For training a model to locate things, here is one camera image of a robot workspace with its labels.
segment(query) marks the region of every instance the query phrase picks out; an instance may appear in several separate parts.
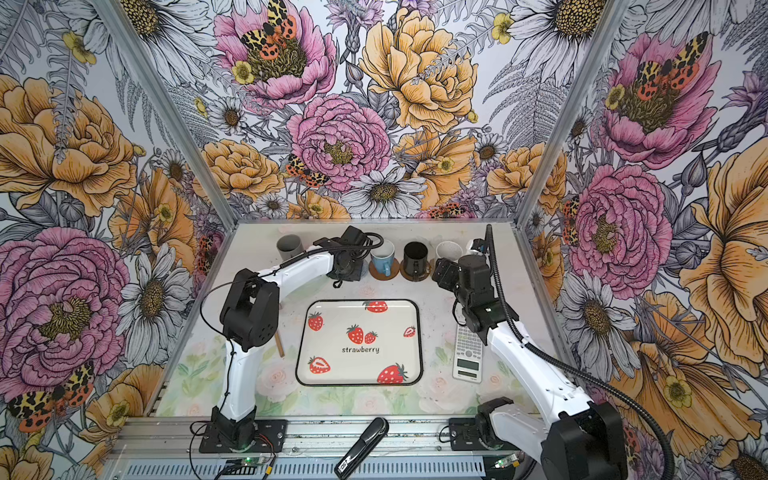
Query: cup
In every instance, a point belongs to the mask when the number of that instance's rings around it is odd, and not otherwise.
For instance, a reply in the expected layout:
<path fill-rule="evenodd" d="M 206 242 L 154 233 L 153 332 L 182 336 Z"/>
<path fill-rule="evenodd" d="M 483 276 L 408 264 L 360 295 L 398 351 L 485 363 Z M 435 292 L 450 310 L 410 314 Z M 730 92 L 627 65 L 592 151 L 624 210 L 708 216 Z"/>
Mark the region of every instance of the cup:
<path fill-rule="evenodd" d="M 298 235 L 286 235 L 277 241 L 277 251 L 280 252 L 280 258 L 283 262 L 294 258 L 296 255 L 304 252 L 301 245 L 301 238 Z"/>
<path fill-rule="evenodd" d="M 458 262 L 458 259 L 464 255 L 464 249 L 456 242 L 440 242 L 437 248 L 435 248 L 435 254 L 440 258 L 447 258 L 452 262 Z"/>
<path fill-rule="evenodd" d="M 395 245 L 389 240 L 384 240 L 382 246 L 371 250 L 373 268 L 383 276 L 392 275 L 392 262 L 395 260 Z"/>
<path fill-rule="evenodd" d="M 424 243 L 411 242 L 402 251 L 402 271 L 414 282 L 420 282 L 429 275 L 429 250 Z"/>

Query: blue mug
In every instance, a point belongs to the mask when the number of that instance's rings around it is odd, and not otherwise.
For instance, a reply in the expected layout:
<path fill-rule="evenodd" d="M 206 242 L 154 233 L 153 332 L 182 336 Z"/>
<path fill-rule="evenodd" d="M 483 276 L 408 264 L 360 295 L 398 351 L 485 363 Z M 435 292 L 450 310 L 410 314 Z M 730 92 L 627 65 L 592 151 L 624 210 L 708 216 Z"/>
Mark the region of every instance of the blue mug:
<path fill-rule="evenodd" d="M 389 240 L 384 240 L 382 246 L 371 250 L 373 268 L 383 276 L 392 275 L 392 262 L 395 260 L 395 245 Z"/>

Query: wall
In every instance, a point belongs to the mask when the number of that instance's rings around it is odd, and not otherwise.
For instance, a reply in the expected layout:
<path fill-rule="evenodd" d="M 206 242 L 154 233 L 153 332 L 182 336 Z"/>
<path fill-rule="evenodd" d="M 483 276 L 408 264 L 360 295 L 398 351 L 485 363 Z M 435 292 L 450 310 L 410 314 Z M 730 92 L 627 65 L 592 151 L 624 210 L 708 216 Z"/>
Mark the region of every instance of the wall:
<path fill-rule="evenodd" d="M 249 220 L 514 216 L 604 6 L 263 3 L 123 2 Z"/>
<path fill-rule="evenodd" d="M 93 479 L 224 232 L 89 4 L 0 2 L 0 58 L 0 476 Z"/>
<path fill-rule="evenodd" d="M 576 363 L 656 418 L 677 477 L 766 478 L 768 2 L 636 2 L 635 24 L 525 229 Z M 656 439 L 591 391 L 657 478 Z"/>

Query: floral tablecloth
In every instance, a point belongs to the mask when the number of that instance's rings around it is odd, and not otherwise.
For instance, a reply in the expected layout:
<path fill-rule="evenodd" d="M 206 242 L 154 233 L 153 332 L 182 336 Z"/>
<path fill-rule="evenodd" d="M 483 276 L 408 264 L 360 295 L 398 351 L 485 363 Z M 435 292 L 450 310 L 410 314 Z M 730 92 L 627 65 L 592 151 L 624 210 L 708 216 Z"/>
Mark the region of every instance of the floral tablecloth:
<path fill-rule="evenodd" d="M 333 289 L 321 278 L 286 298 L 280 310 L 285 357 L 274 340 L 264 346 L 254 381 L 257 415 L 418 415 L 474 413 L 477 405 L 507 396 L 529 412 L 535 407 L 509 369 L 489 349 L 483 355 L 483 382 L 452 377 L 456 325 L 453 297 L 432 281 L 411 283 L 400 276 L 382 283 L 364 277 Z M 296 381 L 295 368 L 306 308 L 316 300 L 410 299 L 419 306 L 424 374 L 414 386 L 310 387 Z M 208 415 L 224 380 L 223 338 L 198 322 L 157 406 L 158 416 Z"/>

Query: tray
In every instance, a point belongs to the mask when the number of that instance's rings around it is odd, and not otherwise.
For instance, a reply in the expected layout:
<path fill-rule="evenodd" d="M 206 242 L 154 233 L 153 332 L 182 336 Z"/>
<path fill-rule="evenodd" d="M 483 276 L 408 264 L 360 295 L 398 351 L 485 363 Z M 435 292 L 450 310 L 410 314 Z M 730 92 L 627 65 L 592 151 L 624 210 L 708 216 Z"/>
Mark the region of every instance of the tray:
<path fill-rule="evenodd" d="M 306 311 L 296 363 L 302 385 L 413 385 L 422 372 L 411 300 L 319 300 Z"/>

